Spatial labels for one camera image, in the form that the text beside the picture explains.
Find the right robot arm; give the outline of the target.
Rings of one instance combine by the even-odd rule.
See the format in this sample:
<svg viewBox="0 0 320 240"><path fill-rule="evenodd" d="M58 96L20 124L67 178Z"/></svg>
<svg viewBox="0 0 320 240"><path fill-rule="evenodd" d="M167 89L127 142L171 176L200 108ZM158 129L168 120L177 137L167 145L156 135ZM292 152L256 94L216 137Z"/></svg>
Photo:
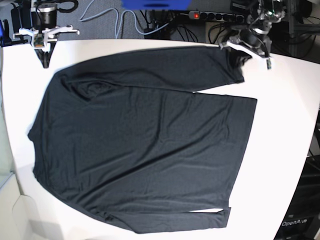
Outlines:
<svg viewBox="0 0 320 240"><path fill-rule="evenodd" d="M66 0L32 0L29 11L31 27L21 26L13 34L14 39L30 37L30 45L45 69L50 65L59 36L61 34L80 34L80 31L72 25L57 25L58 13L70 14L79 6L77 0L69 0L68 2L73 4L71 8L59 7L60 4L66 2Z"/></svg>

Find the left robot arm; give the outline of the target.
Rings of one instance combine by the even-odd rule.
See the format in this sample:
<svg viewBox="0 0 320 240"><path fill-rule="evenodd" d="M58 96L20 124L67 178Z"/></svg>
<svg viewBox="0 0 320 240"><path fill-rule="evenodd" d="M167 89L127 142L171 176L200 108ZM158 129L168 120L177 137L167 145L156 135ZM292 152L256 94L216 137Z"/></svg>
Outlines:
<svg viewBox="0 0 320 240"><path fill-rule="evenodd" d="M268 37L272 25L285 17L282 0L253 0L247 7L250 14L243 23L231 23L227 26L231 36L219 43L221 49L240 51L253 59L266 63L272 69L271 45Z"/></svg>

